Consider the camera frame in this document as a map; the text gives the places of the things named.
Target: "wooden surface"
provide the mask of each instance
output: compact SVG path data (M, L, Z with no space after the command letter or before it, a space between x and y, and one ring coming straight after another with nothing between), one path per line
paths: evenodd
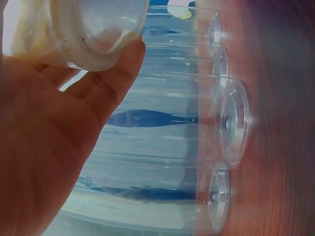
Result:
M315 235L315 1L198 0L219 9L251 128L222 236Z

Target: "skin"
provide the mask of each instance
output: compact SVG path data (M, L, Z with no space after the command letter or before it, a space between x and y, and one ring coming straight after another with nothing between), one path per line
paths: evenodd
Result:
M3 9L0 0L1 42ZM88 72L31 67L8 56L0 61L0 235L41 235L69 196L101 129L140 70L141 39L116 66Z

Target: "plastic packaging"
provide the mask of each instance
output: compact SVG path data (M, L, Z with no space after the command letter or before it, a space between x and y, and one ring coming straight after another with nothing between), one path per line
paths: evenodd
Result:
M220 14L186 10L192 17L182 19L150 7L139 76L47 236L57 227L76 236L201 236L223 228L228 169L247 141L248 100L241 81L229 77L227 51L210 40ZM196 21L208 21L207 34L198 35Z
M10 0L4 53L31 64L101 71L142 29L149 0Z

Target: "clear plastic bottle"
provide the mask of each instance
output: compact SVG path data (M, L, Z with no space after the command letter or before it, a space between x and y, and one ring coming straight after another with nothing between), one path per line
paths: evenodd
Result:
M149 0L10 0L3 50L30 64L101 71L143 27Z

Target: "wood grain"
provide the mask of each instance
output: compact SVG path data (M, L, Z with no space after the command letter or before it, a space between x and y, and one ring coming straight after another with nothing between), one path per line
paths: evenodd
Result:
M231 75L242 78L251 109L220 235L314 236L314 0L196 2L220 11Z

